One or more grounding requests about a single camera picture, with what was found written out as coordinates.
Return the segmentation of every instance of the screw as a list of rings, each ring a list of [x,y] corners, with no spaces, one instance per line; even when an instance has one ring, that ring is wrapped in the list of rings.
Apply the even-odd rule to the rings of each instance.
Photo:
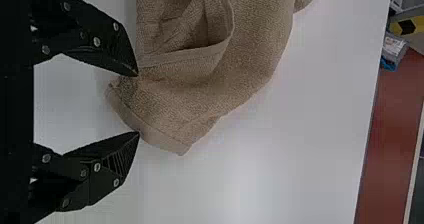
[[[62,209],[67,208],[70,203],[71,203],[71,200],[69,200],[69,198],[65,198],[62,202]]]
[[[49,55],[50,54],[50,48],[49,46],[43,45],[41,47],[41,51],[45,54],[45,55]]]
[[[43,156],[42,161],[43,161],[43,163],[46,164],[46,163],[49,163],[51,159],[52,159],[52,156],[50,154],[46,154],[46,155]]]
[[[64,2],[63,3],[63,9],[65,9],[65,11],[70,11],[71,10],[71,4]]]
[[[94,171],[95,172],[99,172],[101,168],[102,168],[102,165],[100,163],[94,164]]]
[[[87,170],[86,170],[86,169],[81,170],[81,174],[80,174],[80,176],[81,176],[82,178],[85,178],[85,177],[87,176]]]
[[[96,47],[100,47],[100,45],[102,44],[102,42],[100,41],[100,38],[98,38],[98,37],[95,37],[95,38],[93,39],[93,42],[94,42],[94,45],[95,45]]]
[[[118,24],[118,23],[116,23],[116,22],[114,22],[114,23],[113,23],[113,29],[114,29],[115,31],[119,31],[119,24]]]
[[[119,186],[119,179],[116,178],[115,181],[113,181],[113,186],[118,187]]]

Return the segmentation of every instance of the red floor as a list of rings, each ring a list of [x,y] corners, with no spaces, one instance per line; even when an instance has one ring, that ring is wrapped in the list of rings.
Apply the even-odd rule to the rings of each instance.
[[[424,101],[424,56],[381,70],[355,224],[403,223]]]

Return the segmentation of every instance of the yellow object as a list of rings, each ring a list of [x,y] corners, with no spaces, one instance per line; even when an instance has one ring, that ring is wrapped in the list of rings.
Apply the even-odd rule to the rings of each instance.
[[[415,16],[402,21],[390,23],[390,31],[398,36],[424,32],[424,16]]]

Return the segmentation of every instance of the fabric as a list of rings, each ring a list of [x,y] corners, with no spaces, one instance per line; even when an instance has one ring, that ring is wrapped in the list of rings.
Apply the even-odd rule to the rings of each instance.
[[[137,0],[138,78],[107,99],[144,140],[183,155],[271,78],[311,0]]]

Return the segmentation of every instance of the white table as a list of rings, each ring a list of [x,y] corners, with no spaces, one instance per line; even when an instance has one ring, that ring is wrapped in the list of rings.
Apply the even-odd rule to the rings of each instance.
[[[135,37],[135,0],[87,0]],[[389,0],[314,0],[269,85],[184,157],[140,143],[123,187],[42,223],[353,223]],[[36,141],[63,153],[129,129],[113,77],[58,56],[36,68]]]

